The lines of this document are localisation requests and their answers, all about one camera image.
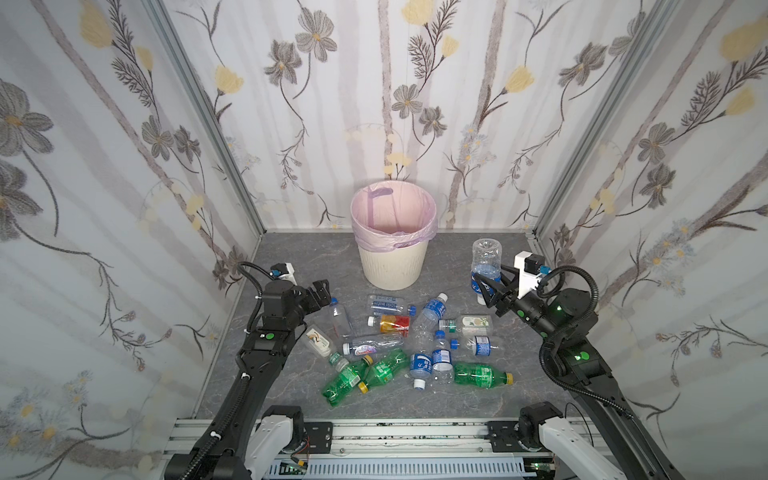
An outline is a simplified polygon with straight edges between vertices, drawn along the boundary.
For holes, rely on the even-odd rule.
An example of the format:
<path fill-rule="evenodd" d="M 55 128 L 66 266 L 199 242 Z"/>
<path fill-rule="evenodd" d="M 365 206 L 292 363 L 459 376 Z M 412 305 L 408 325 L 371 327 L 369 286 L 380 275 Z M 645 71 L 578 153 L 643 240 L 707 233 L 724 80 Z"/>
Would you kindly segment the small clear bottle blue label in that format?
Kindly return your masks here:
<path fill-rule="evenodd" d="M 475 357 L 491 357 L 503 350 L 501 340 L 487 335 L 473 335 L 449 340 L 452 350 L 463 349 Z"/>

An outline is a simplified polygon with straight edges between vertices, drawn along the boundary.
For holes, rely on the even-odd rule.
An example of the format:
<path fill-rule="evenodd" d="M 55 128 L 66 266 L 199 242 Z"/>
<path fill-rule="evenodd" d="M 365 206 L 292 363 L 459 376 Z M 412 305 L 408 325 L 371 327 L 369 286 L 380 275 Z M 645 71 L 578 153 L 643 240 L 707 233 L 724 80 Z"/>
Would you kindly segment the green bottle yellow cap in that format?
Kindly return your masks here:
<path fill-rule="evenodd" d="M 488 364 L 459 362 L 454 365 L 454 383 L 491 389 L 512 385 L 514 376 Z"/>

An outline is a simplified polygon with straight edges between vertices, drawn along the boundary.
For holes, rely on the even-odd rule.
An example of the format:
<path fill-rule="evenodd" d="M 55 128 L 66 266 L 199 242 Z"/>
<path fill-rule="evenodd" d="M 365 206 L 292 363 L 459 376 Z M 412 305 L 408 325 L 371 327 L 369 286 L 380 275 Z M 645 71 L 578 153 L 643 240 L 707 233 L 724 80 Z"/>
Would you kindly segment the aluminium mounting rail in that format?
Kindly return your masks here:
<path fill-rule="evenodd" d="M 549 457 L 519 444 L 517 419 L 309 419 L 302 459 Z"/>

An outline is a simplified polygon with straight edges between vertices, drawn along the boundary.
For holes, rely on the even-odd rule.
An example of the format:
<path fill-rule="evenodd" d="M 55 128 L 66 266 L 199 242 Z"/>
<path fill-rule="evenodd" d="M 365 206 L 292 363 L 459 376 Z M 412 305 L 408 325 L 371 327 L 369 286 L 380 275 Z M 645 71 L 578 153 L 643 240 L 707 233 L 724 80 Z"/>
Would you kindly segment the clear bottle blue cap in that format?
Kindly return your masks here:
<path fill-rule="evenodd" d="M 450 341 L 442 330 L 434 335 L 432 351 L 432 381 L 435 387 L 449 385 L 453 382 L 454 366 L 451 356 Z"/>
<path fill-rule="evenodd" d="M 330 305 L 331 324 L 336 336 L 340 339 L 348 339 L 355 336 L 352 323 L 348 317 L 345 307 L 337 298 L 331 299 Z"/>
<path fill-rule="evenodd" d="M 368 296 L 367 302 L 372 315 L 415 316 L 417 308 L 403 298 L 380 294 Z"/>

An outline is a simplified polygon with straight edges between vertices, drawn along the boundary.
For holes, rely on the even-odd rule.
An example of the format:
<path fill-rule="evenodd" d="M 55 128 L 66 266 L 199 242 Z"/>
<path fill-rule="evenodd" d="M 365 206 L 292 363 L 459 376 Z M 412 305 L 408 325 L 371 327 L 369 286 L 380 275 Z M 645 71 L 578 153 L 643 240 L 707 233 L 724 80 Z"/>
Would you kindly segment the cream plastic waste bin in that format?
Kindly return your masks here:
<path fill-rule="evenodd" d="M 357 245 L 366 279 L 387 291 L 413 285 L 421 274 L 430 241 L 387 253 L 368 252 Z"/>

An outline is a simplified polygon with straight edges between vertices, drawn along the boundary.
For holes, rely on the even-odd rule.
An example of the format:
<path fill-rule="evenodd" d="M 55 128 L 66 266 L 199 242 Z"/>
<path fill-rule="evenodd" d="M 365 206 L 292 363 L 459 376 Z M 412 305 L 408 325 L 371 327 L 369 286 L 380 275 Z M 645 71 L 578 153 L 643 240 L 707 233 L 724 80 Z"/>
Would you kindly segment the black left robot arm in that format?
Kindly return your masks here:
<path fill-rule="evenodd" d="M 165 479 L 262 479 L 281 452 L 308 444 L 299 407 L 276 406 L 262 419 L 257 415 L 297 343 L 296 329 L 331 303 L 329 281 L 298 286 L 285 278 L 285 264 L 266 270 L 242 261 L 236 268 L 257 293 L 235 355 L 237 376 L 204 434 L 189 452 L 172 455 Z"/>

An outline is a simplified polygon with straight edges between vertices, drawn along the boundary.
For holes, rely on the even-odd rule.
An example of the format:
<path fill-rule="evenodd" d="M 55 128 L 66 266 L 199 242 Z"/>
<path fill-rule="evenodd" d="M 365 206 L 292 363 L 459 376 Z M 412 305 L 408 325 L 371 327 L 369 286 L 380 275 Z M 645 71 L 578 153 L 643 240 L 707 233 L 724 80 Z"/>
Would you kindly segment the clear bottle white label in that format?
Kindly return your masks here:
<path fill-rule="evenodd" d="M 349 361 L 337 350 L 332 339 L 318 326 L 308 326 L 301 340 L 312 353 L 324 360 L 337 372 L 341 372 Z"/>

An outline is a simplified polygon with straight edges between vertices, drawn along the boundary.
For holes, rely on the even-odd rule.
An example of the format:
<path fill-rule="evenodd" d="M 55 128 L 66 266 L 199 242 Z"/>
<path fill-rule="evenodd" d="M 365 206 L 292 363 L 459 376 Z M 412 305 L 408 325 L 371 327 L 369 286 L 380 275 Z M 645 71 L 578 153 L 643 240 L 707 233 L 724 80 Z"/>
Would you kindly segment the clear bottle green cap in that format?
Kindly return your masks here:
<path fill-rule="evenodd" d="M 438 329 L 445 333 L 455 333 L 462 336 L 490 335 L 493 331 L 493 324 L 489 315 L 462 315 L 440 320 Z"/>

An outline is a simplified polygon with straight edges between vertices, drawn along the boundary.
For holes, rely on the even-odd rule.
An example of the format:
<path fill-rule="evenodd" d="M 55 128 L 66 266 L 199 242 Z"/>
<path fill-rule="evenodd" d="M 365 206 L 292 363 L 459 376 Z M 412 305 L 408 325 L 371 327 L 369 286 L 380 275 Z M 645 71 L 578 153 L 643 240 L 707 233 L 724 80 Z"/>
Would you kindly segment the clear bottle blue cap upright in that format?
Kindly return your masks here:
<path fill-rule="evenodd" d="M 434 335 L 432 351 L 432 381 L 435 387 L 449 385 L 453 382 L 454 366 L 451 356 L 450 341 L 442 330 Z"/>

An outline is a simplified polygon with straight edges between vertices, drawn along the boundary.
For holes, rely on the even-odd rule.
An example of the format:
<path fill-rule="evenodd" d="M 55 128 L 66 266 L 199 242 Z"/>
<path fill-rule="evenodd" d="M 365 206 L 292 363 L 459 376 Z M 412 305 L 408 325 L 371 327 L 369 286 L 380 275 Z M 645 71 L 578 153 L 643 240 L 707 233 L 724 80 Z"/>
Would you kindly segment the clear bottle blue cap flat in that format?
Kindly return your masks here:
<path fill-rule="evenodd" d="M 380 294 L 368 296 L 367 302 L 372 315 L 415 316 L 417 308 L 403 298 Z"/>

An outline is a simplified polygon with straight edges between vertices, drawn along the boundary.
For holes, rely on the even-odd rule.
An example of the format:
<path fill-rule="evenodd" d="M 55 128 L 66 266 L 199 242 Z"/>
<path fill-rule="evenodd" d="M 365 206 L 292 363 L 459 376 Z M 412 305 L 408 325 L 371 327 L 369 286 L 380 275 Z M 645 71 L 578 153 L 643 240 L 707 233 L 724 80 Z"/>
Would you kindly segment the clear bottle purple label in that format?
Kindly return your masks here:
<path fill-rule="evenodd" d="M 380 354 L 399 348 L 404 342 L 405 338 L 399 333 L 360 336 L 343 343 L 342 353 L 354 357 Z"/>

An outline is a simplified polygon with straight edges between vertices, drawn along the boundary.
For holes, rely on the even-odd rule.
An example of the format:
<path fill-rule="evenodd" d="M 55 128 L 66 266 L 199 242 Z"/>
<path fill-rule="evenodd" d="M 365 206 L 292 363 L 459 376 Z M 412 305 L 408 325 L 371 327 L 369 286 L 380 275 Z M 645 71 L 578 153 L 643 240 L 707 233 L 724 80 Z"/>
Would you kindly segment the pink bin liner bag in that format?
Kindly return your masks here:
<path fill-rule="evenodd" d="M 437 205 L 422 187 L 384 180 L 358 190 L 350 203 L 351 225 L 363 250 L 387 253 L 432 240 Z"/>

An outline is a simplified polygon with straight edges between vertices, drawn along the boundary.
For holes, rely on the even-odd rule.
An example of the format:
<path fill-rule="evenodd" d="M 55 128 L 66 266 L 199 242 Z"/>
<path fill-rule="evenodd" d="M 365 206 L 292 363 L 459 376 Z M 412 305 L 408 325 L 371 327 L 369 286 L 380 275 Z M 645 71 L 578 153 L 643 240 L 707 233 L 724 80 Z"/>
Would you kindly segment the orange red drink bottle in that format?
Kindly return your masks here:
<path fill-rule="evenodd" d="M 401 315 L 372 315 L 367 325 L 381 334 L 397 333 L 406 337 L 410 330 L 411 318 Z"/>

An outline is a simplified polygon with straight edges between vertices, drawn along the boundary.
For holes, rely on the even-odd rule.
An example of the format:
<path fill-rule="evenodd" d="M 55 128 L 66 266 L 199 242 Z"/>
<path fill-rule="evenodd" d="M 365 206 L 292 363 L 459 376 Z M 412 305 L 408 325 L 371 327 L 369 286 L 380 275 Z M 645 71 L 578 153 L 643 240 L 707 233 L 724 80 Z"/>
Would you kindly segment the tall clear bottle blue label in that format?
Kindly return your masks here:
<path fill-rule="evenodd" d="M 448 296 L 439 293 L 430 299 L 411 324 L 410 349 L 413 353 L 427 352 L 439 321 L 445 316 Z"/>

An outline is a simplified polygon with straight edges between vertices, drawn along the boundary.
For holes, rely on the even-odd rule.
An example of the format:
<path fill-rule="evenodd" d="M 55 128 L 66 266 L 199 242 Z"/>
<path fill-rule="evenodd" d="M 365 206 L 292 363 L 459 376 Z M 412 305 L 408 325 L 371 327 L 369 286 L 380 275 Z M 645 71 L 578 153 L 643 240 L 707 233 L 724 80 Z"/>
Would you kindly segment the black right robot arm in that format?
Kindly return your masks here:
<path fill-rule="evenodd" d="M 518 441 L 553 453 L 579 479 L 681 478 L 587 337 L 598 320 L 596 281 L 574 265 L 548 273 L 542 269 L 537 262 L 525 262 L 500 280 L 479 273 L 472 277 L 497 316 L 513 313 L 541 337 L 540 367 L 586 412 L 610 453 L 602 454 L 579 437 L 566 415 L 548 402 L 521 410 Z"/>

